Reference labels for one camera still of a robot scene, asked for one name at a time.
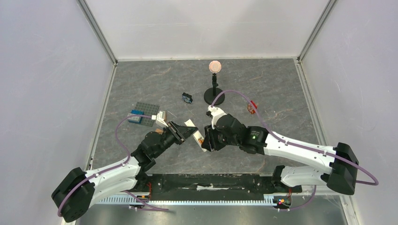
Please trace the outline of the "white remote control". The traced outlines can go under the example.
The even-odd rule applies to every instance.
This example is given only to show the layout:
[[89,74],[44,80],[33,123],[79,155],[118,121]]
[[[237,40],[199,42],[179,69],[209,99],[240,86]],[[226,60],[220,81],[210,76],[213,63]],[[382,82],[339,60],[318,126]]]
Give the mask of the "white remote control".
[[[186,126],[188,126],[188,127],[195,127],[195,125],[194,125],[194,123],[192,122],[191,119],[185,121],[184,124],[185,124]],[[194,137],[195,142],[198,144],[198,146],[199,146],[199,147],[201,148],[201,150],[203,151],[201,145],[199,145],[198,139],[204,140],[204,139],[205,139],[204,136],[200,133],[199,130],[197,130],[197,131],[194,132],[193,137]]]

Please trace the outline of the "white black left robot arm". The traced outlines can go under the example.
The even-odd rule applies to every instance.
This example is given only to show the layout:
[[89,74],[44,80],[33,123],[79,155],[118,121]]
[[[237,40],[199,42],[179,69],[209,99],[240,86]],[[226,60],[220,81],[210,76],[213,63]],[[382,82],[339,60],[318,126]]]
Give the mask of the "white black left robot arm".
[[58,216],[73,222],[113,194],[143,191],[147,187],[146,171],[155,165],[155,159],[172,145],[184,143],[198,128],[168,122],[162,131],[147,133],[138,147],[120,161],[88,171],[72,169],[51,194]]

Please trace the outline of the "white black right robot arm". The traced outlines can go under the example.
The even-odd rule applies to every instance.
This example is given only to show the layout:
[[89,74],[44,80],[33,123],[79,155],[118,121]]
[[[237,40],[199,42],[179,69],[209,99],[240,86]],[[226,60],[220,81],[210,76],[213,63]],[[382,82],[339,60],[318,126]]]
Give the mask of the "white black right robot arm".
[[264,127],[245,126],[230,114],[222,114],[205,126],[202,148],[218,151],[237,146],[248,154],[287,158],[303,166],[280,165],[274,170],[271,186],[276,191],[300,185],[325,185],[344,195],[355,192],[359,161],[348,144],[336,147],[289,141],[278,133],[270,134]]

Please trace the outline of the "small black blue block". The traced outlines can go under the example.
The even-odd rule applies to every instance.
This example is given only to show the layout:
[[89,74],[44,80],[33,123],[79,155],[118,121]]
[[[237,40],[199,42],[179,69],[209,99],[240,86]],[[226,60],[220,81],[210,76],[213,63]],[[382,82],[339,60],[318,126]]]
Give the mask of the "small black blue block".
[[188,104],[191,104],[193,102],[192,95],[185,93],[185,92],[182,93],[182,99],[184,102],[186,102]]

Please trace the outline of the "grey lego baseplate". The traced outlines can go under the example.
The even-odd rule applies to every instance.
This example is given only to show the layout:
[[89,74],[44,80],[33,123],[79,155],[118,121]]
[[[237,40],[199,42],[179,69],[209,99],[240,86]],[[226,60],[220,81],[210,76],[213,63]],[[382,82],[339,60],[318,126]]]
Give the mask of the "grey lego baseplate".
[[[159,105],[153,105],[153,104],[148,104],[148,103],[143,103],[143,102],[137,102],[135,105],[135,110],[142,111],[144,115],[156,115],[157,112],[159,111]],[[147,127],[152,127],[154,125],[154,120],[150,118],[143,118],[141,120],[140,125],[142,126],[147,126]]]

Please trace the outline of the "black round stand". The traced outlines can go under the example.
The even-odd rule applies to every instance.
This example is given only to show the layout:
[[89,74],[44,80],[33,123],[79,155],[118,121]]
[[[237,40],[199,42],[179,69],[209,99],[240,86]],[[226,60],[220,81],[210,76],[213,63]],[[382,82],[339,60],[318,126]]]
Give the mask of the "black round stand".
[[[217,74],[213,73],[212,74],[212,87],[205,91],[204,101],[207,104],[211,105],[221,92],[222,92],[222,90],[220,88],[218,88]],[[220,97],[217,98],[214,105],[220,105],[224,102],[224,100],[225,100],[225,94],[222,94]]]

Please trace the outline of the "blue grey lego brick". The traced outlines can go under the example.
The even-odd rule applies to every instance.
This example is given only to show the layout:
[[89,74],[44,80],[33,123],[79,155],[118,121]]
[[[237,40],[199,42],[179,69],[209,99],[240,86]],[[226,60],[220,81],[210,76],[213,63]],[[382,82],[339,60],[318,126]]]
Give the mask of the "blue grey lego brick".
[[128,114],[127,121],[129,123],[141,124],[143,117],[140,115],[144,115],[144,112],[140,110],[131,110],[131,112]]

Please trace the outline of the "small red toy block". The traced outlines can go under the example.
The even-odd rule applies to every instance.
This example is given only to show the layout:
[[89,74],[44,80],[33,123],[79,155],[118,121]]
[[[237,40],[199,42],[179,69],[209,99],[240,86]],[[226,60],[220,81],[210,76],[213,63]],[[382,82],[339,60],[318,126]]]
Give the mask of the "small red toy block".
[[247,104],[247,110],[250,114],[255,114],[256,113],[256,109],[257,109],[257,105],[251,100],[248,104]]

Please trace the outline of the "pink ball on stand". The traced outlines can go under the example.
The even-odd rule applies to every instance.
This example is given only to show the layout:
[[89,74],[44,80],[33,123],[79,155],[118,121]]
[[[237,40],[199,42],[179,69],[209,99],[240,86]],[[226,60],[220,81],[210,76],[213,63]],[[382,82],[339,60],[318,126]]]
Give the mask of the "pink ball on stand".
[[217,73],[219,73],[221,71],[222,65],[221,65],[221,63],[219,61],[213,60],[213,61],[211,61],[209,63],[208,68],[209,68],[211,73],[217,74]]

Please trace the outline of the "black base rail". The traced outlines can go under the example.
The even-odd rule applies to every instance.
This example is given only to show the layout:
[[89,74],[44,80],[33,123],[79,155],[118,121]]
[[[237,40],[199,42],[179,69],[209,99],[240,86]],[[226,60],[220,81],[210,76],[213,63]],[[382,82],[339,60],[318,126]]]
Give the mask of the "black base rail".
[[301,193],[272,176],[258,173],[149,174],[138,178],[132,192],[149,193],[159,201],[245,201],[264,195]]

